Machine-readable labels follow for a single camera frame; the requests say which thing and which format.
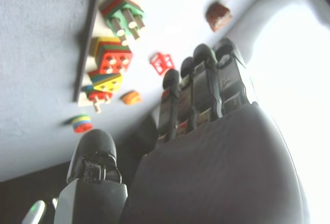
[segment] robotic hand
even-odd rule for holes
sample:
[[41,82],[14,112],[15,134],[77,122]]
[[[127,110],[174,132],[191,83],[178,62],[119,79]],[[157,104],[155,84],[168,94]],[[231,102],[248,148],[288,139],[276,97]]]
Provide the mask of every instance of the robotic hand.
[[119,222],[127,188],[116,159],[108,133],[92,130],[81,138],[71,159],[68,185],[58,198],[54,224]]

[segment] brown object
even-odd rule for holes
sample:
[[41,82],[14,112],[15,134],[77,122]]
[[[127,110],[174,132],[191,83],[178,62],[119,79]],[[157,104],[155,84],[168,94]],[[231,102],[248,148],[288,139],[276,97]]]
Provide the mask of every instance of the brown object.
[[206,12],[206,20],[213,32],[227,25],[231,19],[230,10],[219,3],[213,3]]

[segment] red disc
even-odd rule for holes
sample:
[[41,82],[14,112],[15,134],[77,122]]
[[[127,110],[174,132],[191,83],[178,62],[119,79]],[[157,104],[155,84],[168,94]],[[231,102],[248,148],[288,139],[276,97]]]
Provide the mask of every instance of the red disc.
[[74,129],[74,132],[83,133],[83,132],[89,131],[91,129],[93,129],[92,123],[86,123],[86,124],[82,124],[82,125],[79,125],[78,127],[76,127]]

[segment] round striped toy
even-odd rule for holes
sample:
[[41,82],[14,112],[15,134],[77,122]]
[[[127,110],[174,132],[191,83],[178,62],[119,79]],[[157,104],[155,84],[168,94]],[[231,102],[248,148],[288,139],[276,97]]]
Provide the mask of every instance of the round striped toy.
[[75,116],[72,118],[71,124],[73,125],[74,132],[76,133],[83,133],[93,128],[91,118],[86,114]]

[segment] dark background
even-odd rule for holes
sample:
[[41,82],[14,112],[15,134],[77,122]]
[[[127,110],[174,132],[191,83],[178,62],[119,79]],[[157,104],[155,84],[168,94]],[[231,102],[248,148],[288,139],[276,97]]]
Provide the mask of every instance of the dark background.
[[[156,138],[155,123],[148,116],[117,146],[118,168],[128,189],[142,156],[153,149]],[[21,223],[37,200],[58,197],[67,185],[68,169],[69,162],[0,183],[0,223]]]

